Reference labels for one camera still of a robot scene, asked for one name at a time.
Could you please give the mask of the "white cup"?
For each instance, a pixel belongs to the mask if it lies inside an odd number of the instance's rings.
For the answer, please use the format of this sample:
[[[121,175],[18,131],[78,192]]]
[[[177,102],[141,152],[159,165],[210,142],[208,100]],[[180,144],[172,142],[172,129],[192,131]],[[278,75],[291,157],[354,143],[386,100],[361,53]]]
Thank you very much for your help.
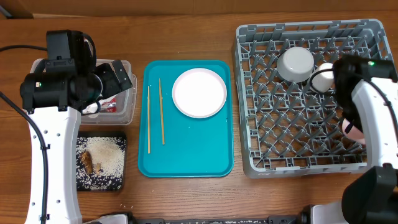
[[[319,70],[323,70],[322,73],[318,74],[313,80],[312,80],[312,85],[315,87],[316,90],[324,93],[328,91],[332,84],[334,84],[334,74],[332,71],[324,72],[326,69],[332,69],[333,64],[332,63],[323,63],[321,64],[317,69],[315,69],[311,76],[313,76],[314,73],[318,72]]]

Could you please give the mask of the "red snack wrapper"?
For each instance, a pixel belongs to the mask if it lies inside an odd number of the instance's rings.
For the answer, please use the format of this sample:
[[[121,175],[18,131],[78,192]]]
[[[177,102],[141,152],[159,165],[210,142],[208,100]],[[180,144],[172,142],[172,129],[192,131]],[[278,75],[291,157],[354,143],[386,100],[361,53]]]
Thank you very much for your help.
[[[117,111],[117,103],[116,99],[112,98],[111,100],[105,100],[101,104],[101,113],[115,113]]]

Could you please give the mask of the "white napkin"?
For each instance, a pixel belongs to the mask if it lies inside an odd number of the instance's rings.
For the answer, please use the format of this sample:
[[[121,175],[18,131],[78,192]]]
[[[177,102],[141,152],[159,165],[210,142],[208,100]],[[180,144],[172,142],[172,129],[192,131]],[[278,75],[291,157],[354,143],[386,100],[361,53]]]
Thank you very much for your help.
[[[88,105],[82,111],[82,115],[91,115],[91,114],[99,113],[101,111],[102,104],[105,102],[106,102],[106,100],[98,100],[95,103]]]

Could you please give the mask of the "pale green bowl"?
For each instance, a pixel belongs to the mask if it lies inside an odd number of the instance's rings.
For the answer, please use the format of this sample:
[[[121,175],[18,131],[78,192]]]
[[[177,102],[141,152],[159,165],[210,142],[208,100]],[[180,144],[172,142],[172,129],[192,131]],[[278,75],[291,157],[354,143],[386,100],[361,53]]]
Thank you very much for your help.
[[[314,66],[312,53],[303,47],[286,50],[277,61],[279,75],[288,82],[304,82],[309,79]]]

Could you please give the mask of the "small white dish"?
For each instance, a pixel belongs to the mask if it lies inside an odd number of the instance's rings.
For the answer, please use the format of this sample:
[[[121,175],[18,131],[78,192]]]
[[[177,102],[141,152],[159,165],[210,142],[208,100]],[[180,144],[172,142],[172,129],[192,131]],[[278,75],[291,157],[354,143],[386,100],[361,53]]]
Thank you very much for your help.
[[[343,120],[341,128],[342,128],[343,134],[347,138],[349,138],[353,141],[356,141],[360,144],[364,144],[364,145],[366,144],[363,132],[360,131],[357,127],[355,127],[353,123],[350,123],[347,119]]]

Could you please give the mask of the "brown food scrap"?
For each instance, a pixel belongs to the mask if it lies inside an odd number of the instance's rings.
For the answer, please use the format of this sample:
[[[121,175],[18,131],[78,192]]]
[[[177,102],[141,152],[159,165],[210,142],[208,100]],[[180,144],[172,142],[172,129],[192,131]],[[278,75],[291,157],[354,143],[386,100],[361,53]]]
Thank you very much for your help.
[[[92,163],[91,154],[88,151],[82,152],[82,154],[80,155],[80,160],[85,167],[86,173],[88,175],[91,175],[93,173],[93,163]]]

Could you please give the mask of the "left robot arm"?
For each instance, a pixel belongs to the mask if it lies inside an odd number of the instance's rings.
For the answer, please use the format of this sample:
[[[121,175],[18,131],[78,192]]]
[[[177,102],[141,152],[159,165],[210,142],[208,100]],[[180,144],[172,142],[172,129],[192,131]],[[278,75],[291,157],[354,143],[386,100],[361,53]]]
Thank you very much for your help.
[[[32,145],[26,223],[81,223],[76,139],[90,104],[132,87],[120,60],[37,59],[20,87]]]

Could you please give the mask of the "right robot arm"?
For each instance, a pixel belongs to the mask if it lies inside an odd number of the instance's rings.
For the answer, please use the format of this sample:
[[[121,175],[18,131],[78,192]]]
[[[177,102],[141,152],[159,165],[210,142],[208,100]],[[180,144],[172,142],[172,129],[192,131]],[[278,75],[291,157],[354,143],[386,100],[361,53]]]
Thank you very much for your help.
[[[397,223],[397,72],[390,60],[345,55],[331,69],[348,124],[364,135],[368,170],[342,199],[314,205],[300,223]]]

